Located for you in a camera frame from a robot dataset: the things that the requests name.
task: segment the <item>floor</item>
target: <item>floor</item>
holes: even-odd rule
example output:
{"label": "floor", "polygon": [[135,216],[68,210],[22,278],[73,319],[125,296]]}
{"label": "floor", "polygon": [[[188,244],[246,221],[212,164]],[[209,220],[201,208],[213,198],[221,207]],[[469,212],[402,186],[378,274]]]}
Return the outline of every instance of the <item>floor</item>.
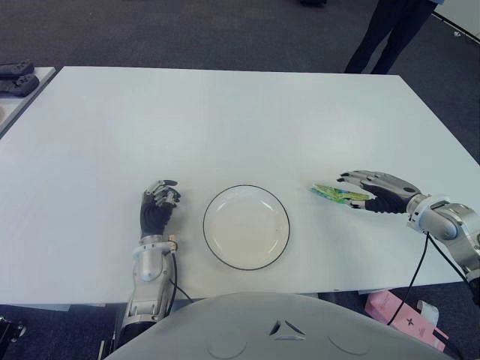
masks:
{"label": "floor", "polygon": [[[30,58],[37,66],[56,67],[338,73],[362,39],[375,4],[376,0],[329,0],[325,7],[304,7],[297,0],[0,0],[0,63]],[[401,75],[480,163],[480,46],[453,33],[431,16],[390,74]],[[394,292],[401,296],[405,289]],[[366,300],[356,292],[320,297],[358,312]],[[439,328],[465,359],[480,358],[480,310],[462,283],[418,286],[408,303],[415,306],[419,299],[439,308]],[[0,305],[1,315],[28,324],[28,332],[10,346],[5,359],[96,359],[100,340],[111,336],[117,309],[113,304],[76,305],[68,312],[52,312]]]}

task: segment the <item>black trousers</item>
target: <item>black trousers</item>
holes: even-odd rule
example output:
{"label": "black trousers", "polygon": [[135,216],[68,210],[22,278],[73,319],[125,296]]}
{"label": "black trousers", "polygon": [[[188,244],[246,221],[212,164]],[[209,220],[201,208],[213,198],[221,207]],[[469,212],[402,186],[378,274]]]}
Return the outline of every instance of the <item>black trousers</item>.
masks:
{"label": "black trousers", "polygon": [[387,46],[372,71],[372,74],[387,74],[436,6],[430,0],[379,0],[367,33],[346,66],[345,73],[360,74],[378,44],[391,32]]}

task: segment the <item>robotic arm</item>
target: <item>robotic arm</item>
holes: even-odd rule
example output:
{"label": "robotic arm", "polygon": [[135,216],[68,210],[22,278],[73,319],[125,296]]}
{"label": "robotic arm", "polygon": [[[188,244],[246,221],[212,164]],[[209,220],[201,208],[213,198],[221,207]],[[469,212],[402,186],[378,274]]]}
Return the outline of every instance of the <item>robotic arm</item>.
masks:
{"label": "robotic arm", "polygon": [[450,251],[462,268],[473,301],[480,305],[480,216],[462,204],[450,203],[443,195],[424,195],[409,182],[384,172],[352,171],[338,182],[349,182],[371,192],[375,199],[348,200],[354,209],[394,214],[408,213],[408,226],[430,233]]}
{"label": "robotic arm", "polygon": [[170,313],[175,287],[170,278],[175,275],[177,245],[163,234],[180,194],[172,188],[176,181],[156,181],[142,197],[140,227],[142,238],[133,251],[133,295],[128,302],[116,347],[127,343]]}

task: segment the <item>black cable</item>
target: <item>black cable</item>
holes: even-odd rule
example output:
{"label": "black cable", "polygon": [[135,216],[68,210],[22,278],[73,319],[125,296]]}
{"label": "black cable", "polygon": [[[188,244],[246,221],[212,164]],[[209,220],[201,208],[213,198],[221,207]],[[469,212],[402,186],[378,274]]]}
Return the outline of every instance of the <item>black cable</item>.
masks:
{"label": "black cable", "polygon": [[182,294],[185,296],[185,298],[188,299],[189,302],[191,302],[192,304],[195,302],[195,301],[192,300],[192,298],[191,298],[190,296],[188,296],[188,294],[187,294],[180,286],[178,286],[178,285],[177,285],[177,290],[178,290],[180,293],[182,293]]}
{"label": "black cable", "polygon": [[168,309],[165,312],[165,317],[168,317],[170,315],[170,311],[172,310],[173,306],[173,301],[175,300],[175,294],[177,292],[177,288],[179,287],[178,285],[178,276],[177,276],[177,259],[176,256],[173,252],[170,252],[172,254],[172,260],[173,260],[173,291],[172,291],[172,298],[170,299],[170,303],[168,304]]}
{"label": "black cable", "polygon": [[457,272],[458,276],[460,276],[463,280],[463,282],[466,284],[466,286],[470,289],[470,291],[473,293],[473,289],[472,287],[470,287],[470,284],[467,280],[467,278],[465,277],[464,274],[461,273],[460,270],[457,269],[457,266],[455,266],[453,264],[452,261],[450,261],[450,259],[443,253],[443,251],[440,250],[440,248],[438,247],[438,245],[435,243],[435,241],[432,239],[432,237],[430,236],[430,233],[427,233],[427,238],[428,240],[430,240],[430,242],[432,243],[432,245],[436,248],[436,250],[440,253],[440,255],[442,255],[443,259],[446,260],[446,262]]}
{"label": "black cable", "polygon": [[412,289],[413,281],[415,281],[415,278],[417,277],[417,274],[419,273],[420,266],[422,266],[423,259],[425,258],[425,254],[427,253],[427,246],[428,246],[428,238],[430,237],[430,234],[427,232],[427,236],[425,237],[425,246],[423,248],[423,253],[421,254],[420,261],[418,262],[417,269],[415,270],[415,274],[413,274],[412,280],[410,281],[410,285],[408,286],[408,290],[406,291],[406,295],[403,297],[403,300],[400,304],[400,306],[397,308],[393,316],[391,317],[390,321],[387,323],[387,326],[390,326],[393,323],[393,320],[395,320],[395,317],[397,316],[398,312],[404,306],[405,301],[408,298],[408,295],[410,294],[410,290]]}

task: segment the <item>white plate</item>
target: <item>white plate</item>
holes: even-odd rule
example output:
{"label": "white plate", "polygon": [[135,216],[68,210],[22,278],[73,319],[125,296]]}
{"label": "white plate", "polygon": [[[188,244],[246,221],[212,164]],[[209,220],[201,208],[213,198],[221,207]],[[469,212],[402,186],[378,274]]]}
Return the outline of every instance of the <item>white plate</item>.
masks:
{"label": "white plate", "polygon": [[273,194],[241,185],[222,191],[210,202],[203,218],[203,235],[223,263],[256,270],[284,252],[290,224],[284,206]]}

